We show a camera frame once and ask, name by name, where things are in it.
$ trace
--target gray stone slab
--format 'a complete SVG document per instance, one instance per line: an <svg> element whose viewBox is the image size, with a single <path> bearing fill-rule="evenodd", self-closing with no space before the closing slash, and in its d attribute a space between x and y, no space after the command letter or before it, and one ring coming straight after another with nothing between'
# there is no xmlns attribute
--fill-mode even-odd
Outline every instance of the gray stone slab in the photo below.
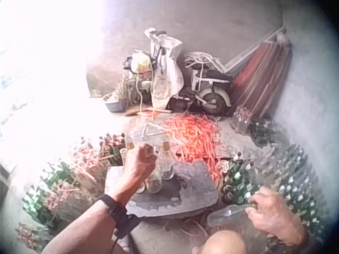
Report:
<svg viewBox="0 0 339 254"><path fill-rule="evenodd" d="M203 160L177 162L174 173L171 180L163 180L157 194L147 190L135 194L126 206L128 212L138 217L169 216L200 210L217 202L218 192ZM106 191L114 188L121 175L122 167L109 169Z"/></svg>

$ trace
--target pile of orange straws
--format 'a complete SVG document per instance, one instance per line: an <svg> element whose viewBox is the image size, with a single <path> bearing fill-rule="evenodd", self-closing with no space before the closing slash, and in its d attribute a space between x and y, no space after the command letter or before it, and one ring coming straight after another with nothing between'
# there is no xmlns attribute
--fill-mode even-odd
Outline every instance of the pile of orange straws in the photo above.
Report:
<svg viewBox="0 0 339 254"><path fill-rule="evenodd" d="M216 167L215 142L213 138L219 134L217 124L205 115L177 115L164 122L169 137L180 145L177 153L180 159L192 162L203 158L212 180L217 185L221 177Z"/></svg>

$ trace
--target wristwatch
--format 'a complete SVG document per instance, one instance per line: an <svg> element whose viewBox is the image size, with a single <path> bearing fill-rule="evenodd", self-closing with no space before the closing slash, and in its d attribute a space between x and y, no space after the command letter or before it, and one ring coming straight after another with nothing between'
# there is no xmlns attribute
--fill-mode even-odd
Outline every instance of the wristwatch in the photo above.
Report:
<svg viewBox="0 0 339 254"><path fill-rule="evenodd" d="M141 218L136 217L134 214L127 215L126 208L119 202L112 199L109 195L103 194L99 200L104 202L108 207L108 214L115 221L115 235L118 239L122 239L129 234L137 225L139 225Z"/></svg>
<svg viewBox="0 0 339 254"><path fill-rule="evenodd" d="M115 220L116 228L121 228L128 221L128 215L126 208L115 201L107 194L103 194L99 197L99 200L104 202L109 208L108 214Z"/></svg>

